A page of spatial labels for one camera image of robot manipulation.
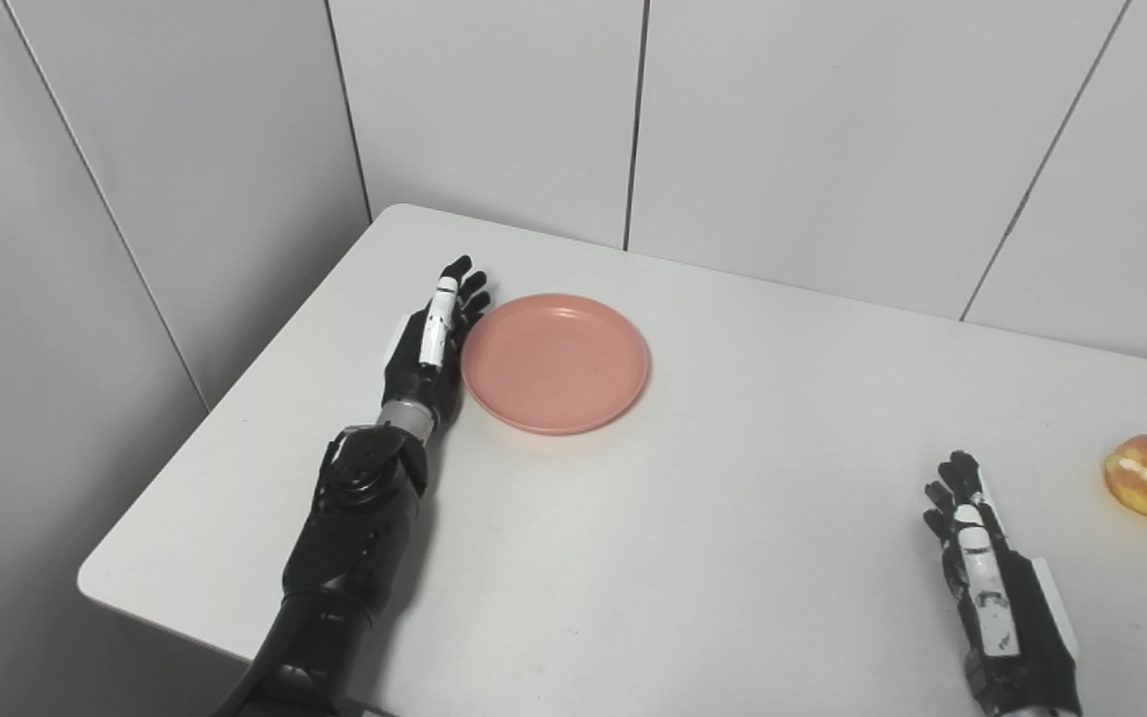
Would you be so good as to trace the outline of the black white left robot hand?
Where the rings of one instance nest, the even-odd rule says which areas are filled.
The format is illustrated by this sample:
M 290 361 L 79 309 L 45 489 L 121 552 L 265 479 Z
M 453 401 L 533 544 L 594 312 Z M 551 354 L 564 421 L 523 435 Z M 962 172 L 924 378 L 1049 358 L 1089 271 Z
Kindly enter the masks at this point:
M 482 321 L 492 298 L 487 273 L 473 268 L 469 255 L 446 265 L 432 298 L 411 313 L 383 372 L 382 404 L 414 402 L 442 428 L 457 416 L 466 340 Z

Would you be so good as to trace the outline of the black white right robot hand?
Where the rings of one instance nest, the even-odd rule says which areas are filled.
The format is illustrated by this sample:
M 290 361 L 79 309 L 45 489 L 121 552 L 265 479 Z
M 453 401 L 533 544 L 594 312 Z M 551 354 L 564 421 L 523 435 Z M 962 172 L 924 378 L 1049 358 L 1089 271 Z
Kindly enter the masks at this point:
M 924 525 L 968 639 L 962 670 L 983 716 L 1080 716 L 1077 644 L 1043 559 L 1012 548 L 978 460 L 963 450 L 924 485 Z

